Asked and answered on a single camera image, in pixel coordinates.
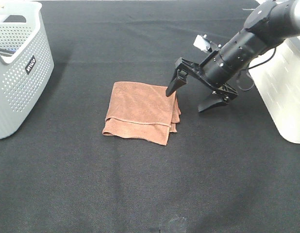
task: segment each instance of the black fabric surface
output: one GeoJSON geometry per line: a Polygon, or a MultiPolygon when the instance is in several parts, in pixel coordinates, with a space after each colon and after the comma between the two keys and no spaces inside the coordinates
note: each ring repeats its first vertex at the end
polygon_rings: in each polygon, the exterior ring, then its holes
{"type": "Polygon", "coordinates": [[[279,135],[256,88],[199,114],[210,90],[188,78],[166,147],[101,134],[114,82],[168,85],[180,56],[206,57],[197,34],[224,44],[256,6],[43,2],[55,68],[0,140],[0,233],[300,233],[300,145],[279,135]]]}

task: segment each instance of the white container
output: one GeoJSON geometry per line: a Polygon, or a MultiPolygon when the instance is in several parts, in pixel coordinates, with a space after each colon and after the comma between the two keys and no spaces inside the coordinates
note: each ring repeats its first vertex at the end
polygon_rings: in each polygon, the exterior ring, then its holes
{"type": "MultiPolygon", "coordinates": [[[[250,66],[272,53],[256,58],[250,66]]],[[[281,136],[300,143],[300,39],[285,40],[272,60],[251,69],[250,74],[281,136]]]]}
{"type": "Polygon", "coordinates": [[[18,15],[21,22],[0,22],[0,139],[13,134],[39,99],[54,63],[38,2],[5,3],[0,15],[18,15]]]}

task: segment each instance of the brown towel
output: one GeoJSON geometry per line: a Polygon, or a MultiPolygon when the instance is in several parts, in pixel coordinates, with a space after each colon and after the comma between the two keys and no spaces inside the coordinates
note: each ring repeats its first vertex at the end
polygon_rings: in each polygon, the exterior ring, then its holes
{"type": "Polygon", "coordinates": [[[103,135],[142,138],[166,145],[181,114],[176,94],[165,96],[165,86],[117,82],[113,86],[103,135]]]}

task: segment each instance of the cable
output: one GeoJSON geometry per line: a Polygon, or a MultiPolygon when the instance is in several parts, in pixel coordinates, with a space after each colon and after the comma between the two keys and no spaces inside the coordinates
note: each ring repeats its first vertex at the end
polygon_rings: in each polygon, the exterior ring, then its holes
{"type": "Polygon", "coordinates": [[[273,52],[272,56],[271,56],[269,59],[267,59],[266,61],[264,61],[264,62],[262,62],[262,63],[259,63],[259,64],[257,64],[257,65],[254,65],[254,66],[252,66],[252,67],[249,67],[248,69],[253,69],[253,68],[256,68],[256,67],[258,67],[258,66],[261,66],[261,65],[263,65],[263,64],[265,64],[265,63],[267,63],[267,62],[269,62],[269,61],[275,56],[275,53],[276,53],[276,48],[274,48],[274,52],[273,52]]]}
{"type": "Polygon", "coordinates": [[[254,65],[254,66],[252,66],[252,67],[249,67],[249,64],[248,64],[247,67],[246,67],[246,69],[241,70],[241,71],[238,73],[237,77],[236,77],[237,87],[238,87],[239,89],[241,89],[242,91],[250,91],[250,90],[255,86],[255,81],[253,80],[252,76],[249,74],[248,70],[253,69],[253,68],[256,68],[256,67],[258,67],[258,66],[261,66],[261,65],[263,65],[263,64],[265,64],[265,63],[267,63],[267,62],[269,62],[269,61],[275,56],[275,53],[276,53],[276,48],[274,48],[274,52],[273,52],[272,56],[271,56],[269,59],[267,59],[267,60],[265,60],[264,62],[261,62],[261,63],[259,63],[259,64],[256,64],[256,65],[254,65]],[[242,71],[246,71],[247,77],[249,77],[249,78],[252,80],[252,85],[250,86],[250,88],[244,89],[244,88],[242,88],[241,85],[240,85],[240,78],[241,78],[241,73],[242,73],[242,71]]]}

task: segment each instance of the laundry basket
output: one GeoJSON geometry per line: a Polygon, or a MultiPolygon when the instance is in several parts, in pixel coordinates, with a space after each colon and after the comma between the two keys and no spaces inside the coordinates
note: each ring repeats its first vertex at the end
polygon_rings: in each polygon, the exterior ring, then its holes
{"type": "Polygon", "coordinates": [[[54,63],[38,2],[5,3],[0,15],[26,22],[0,22],[0,139],[13,134],[40,97],[54,63]]]}

